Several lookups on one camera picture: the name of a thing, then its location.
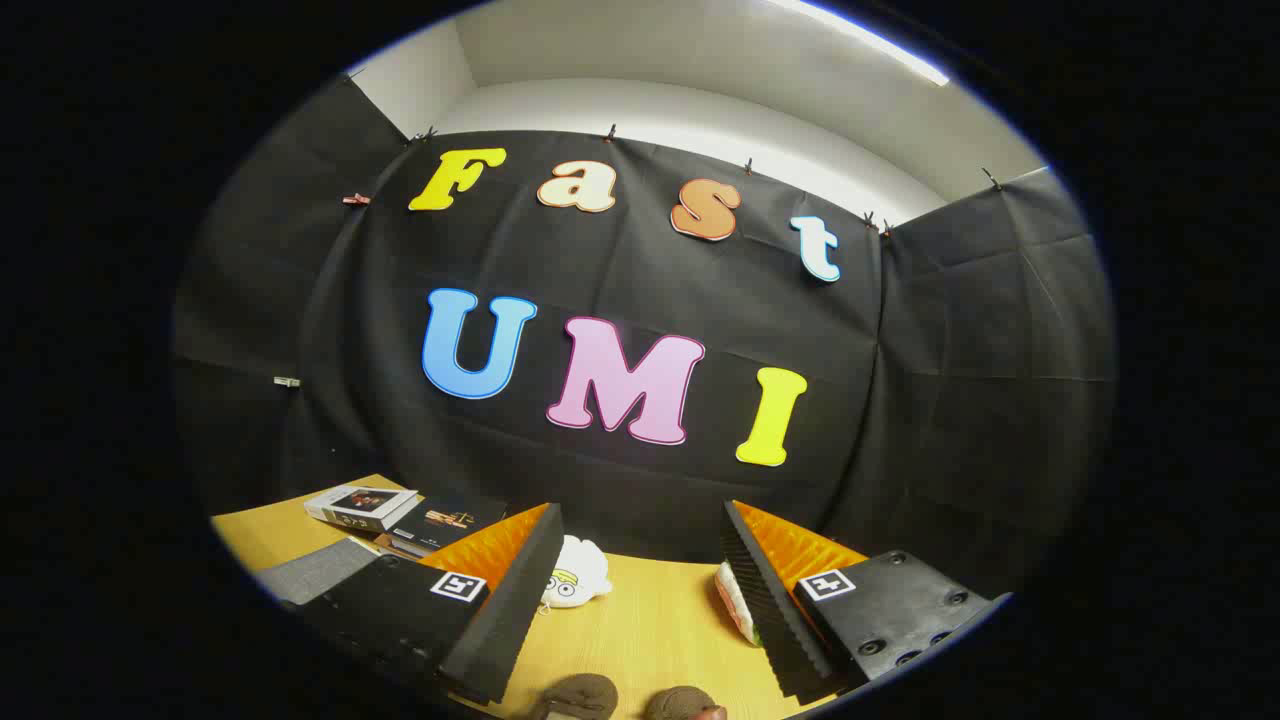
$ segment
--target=book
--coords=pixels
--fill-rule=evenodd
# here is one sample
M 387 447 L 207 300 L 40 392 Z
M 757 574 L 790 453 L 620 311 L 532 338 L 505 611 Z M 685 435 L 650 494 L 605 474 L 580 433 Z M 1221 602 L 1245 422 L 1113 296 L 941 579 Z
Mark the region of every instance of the book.
M 392 544 L 417 557 L 454 543 L 502 520 L 507 503 L 466 495 L 426 495 L 396 524 L 388 536 Z
M 394 555 L 396 557 L 403 557 L 404 560 L 411 560 L 411 561 L 417 561 L 422 559 L 422 556 L 420 555 L 413 555 L 412 552 L 404 552 L 403 550 L 392 544 L 392 536 L 387 533 L 383 533 L 376 538 L 374 538 L 374 544 L 378 546 L 378 550 L 383 551 L 384 555 L 389 553 Z
M 357 530 L 385 533 L 417 502 L 417 491 L 339 486 L 306 501 L 307 515 Z

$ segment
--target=white plush toy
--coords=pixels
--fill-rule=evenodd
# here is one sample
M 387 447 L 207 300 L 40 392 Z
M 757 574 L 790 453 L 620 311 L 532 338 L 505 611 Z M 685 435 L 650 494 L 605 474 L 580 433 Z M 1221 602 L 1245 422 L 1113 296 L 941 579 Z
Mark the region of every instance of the white plush toy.
M 609 560 L 591 541 L 564 536 L 556 570 L 552 571 L 547 589 L 543 591 L 543 605 L 549 607 L 577 607 L 598 594 L 613 589 L 609 574 Z

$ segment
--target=table surface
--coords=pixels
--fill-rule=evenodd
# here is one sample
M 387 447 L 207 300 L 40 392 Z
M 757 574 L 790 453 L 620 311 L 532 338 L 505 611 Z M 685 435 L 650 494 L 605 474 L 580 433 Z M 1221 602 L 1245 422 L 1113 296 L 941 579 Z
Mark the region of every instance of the table surface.
M 371 475 L 348 484 L 399 488 Z M 212 518 L 214 528 L 246 569 L 261 570 L 344 537 L 374 547 L 376 533 L 348 530 L 306 514 L 312 493 Z M 576 673 L 598 673 L 618 688 L 617 720 L 637 720 L 654 693 L 695 685 L 736 720 L 776 720 L 828 702 L 801 706 L 782 697 L 764 650 L 733 626 L 712 577 L 716 565 L 667 562 L 605 553 L 613 592 L 581 607 L 534 615 L 502 703 L 479 706 L 498 717 L 524 717 L 541 692 Z

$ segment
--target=clothespin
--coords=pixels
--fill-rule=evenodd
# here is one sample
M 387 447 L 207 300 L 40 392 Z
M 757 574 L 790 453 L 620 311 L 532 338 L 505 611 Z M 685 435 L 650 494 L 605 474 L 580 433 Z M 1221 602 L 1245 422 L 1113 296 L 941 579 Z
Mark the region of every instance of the clothespin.
M 408 138 L 408 142 L 406 142 L 404 145 L 412 145 L 420 140 L 430 140 L 433 135 L 435 135 L 435 126 L 426 128 L 425 133 L 421 132 L 416 133 L 413 137 Z
M 1005 190 L 1004 187 L 1001 187 L 1000 182 L 996 181 L 996 178 L 991 177 L 991 173 L 987 172 L 987 168 L 982 168 L 982 172 L 987 173 L 987 179 L 991 181 L 991 184 L 996 186 L 997 191 Z

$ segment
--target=pink letter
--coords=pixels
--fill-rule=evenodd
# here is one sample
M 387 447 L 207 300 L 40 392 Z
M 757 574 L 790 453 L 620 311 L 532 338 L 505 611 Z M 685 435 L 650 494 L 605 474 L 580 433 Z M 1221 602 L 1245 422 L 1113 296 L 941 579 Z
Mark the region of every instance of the pink letter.
M 634 370 L 627 369 L 622 343 L 613 323 L 599 318 L 570 318 L 564 332 L 573 338 L 568 377 L 561 401 L 547 409 L 547 419 L 566 428 L 591 425 L 586 410 L 586 391 L 595 388 L 595 405 L 604 429 L 618 429 L 640 398 L 640 418 L 627 425 L 631 437 L 657 445 L 685 442 L 680 418 L 694 365 L 707 355 L 696 340 L 662 336 Z

